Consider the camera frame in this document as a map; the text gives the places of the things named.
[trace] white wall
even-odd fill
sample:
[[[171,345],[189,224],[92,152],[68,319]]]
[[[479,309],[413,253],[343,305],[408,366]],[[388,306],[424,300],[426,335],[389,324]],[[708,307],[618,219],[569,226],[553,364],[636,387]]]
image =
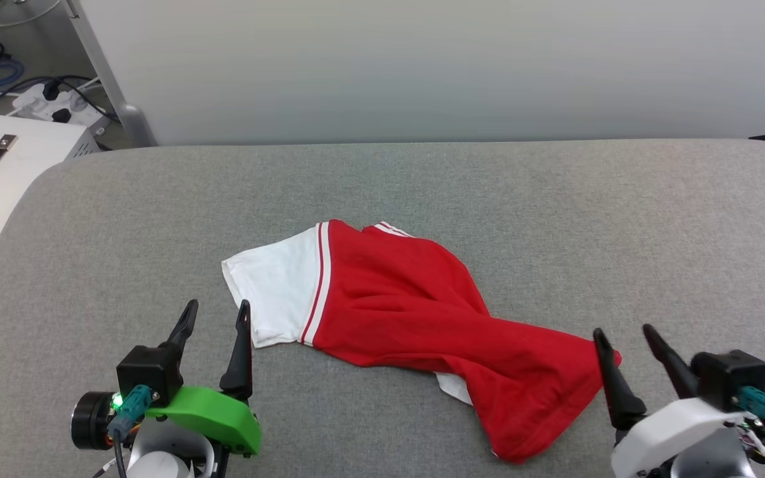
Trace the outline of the white wall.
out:
[[[765,133],[765,2],[76,8],[164,145]]]

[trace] robotic arm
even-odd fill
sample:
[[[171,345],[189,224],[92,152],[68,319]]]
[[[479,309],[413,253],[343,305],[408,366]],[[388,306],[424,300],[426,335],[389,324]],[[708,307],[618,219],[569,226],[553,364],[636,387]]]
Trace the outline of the robotic arm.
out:
[[[167,341],[137,345],[118,370],[120,393],[88,392],[73,411],[70,435],[81,449],[115,448],[121,478],[223,478],[228,456],[258,454],[262,433],[247,406],[252,395],[250,304],[240,305],[237,337],[221,392],[185,387],[179,366],[194,332],[197,300],[188,302]],[[131,449],[124,465],[122,448]]]
[[[616,429],[616,478],[756,478],[749,459],[765,464],[765,362],[743,351],[701,352],[687,366],[652,326],[643,333],[679,398],[650,415],[607,336],[593,333]]]

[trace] white sleeve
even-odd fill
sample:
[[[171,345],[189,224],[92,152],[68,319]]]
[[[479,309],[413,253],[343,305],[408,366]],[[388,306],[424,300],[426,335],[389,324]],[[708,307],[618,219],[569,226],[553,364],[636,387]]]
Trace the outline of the white sleeve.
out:
[[[313,315],[321,287],[321,234],[327,223],[284,241],[250,249],[222,261],[236,306],[251,308],[252,344],[299,341]]]

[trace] gray fabric surface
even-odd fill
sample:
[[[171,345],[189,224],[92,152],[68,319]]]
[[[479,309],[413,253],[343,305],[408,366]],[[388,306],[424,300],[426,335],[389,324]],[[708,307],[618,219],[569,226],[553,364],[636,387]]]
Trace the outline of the gray fabric surface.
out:
[[[0,239],[0,478],[91,476],[109,460],[73,448],[73,405],[114,390],[116,363],[161,342],[192,297],[183,375],[216,387],[234,340],[220,261],[328,218],[435,239],[496,317],[587,337],[603,327],[652,410],[675,395],[646,321],[687,359],[731,348],[765,359],[765,142],[92,155],[37,179]],[[546,453],[512,466],[429,374],[280,345],[256,352],[254,383],[263,453],[233,459],[230,477],[610,476],[601,396]]]

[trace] power strip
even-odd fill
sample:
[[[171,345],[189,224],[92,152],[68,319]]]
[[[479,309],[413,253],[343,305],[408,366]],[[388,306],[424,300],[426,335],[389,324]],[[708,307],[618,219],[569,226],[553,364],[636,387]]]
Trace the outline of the power strip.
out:
[[[37,84],[13,100],[16,116],[41,121],[63,122],[88,128],[93,136],[106,132],[110,120],[88,105],[73,91],[58,91]]]

